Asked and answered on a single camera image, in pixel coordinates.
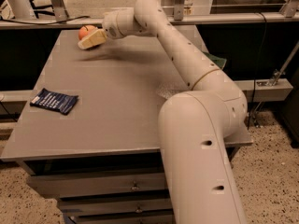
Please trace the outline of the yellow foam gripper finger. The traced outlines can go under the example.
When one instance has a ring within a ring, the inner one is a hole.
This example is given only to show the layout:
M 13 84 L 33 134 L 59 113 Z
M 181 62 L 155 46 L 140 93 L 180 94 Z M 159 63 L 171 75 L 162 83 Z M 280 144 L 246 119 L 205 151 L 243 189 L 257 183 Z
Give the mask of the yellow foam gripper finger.
M 95 29 L 91 34 L 79 40 L 78 47 L 80 49 L 90 49 L 99 46 L 107 41 L 107 35 L 103 29 Z

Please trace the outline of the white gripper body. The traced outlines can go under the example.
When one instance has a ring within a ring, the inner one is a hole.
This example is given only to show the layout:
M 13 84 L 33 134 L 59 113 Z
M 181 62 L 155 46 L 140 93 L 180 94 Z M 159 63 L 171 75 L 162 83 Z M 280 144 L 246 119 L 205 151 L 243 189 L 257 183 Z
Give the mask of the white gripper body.
M 135 31 L 134 11 L 131 8 L 108 12 L 104 15 L 102 27 L 111 39 L 132 35 Z

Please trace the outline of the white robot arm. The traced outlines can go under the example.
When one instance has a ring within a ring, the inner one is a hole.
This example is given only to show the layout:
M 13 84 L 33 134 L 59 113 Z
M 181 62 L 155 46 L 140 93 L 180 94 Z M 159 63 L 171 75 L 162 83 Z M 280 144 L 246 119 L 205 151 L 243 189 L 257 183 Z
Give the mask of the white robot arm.
M 158 39 L 188 87 L 163 104 L 158 118 L 176 223 L 246 224 L 224 144 L 247 115 L 243 91 L 169 22 L 157 0 L 107 13 L 100 28 L 80 29 L 78 45 L 143 34 Z

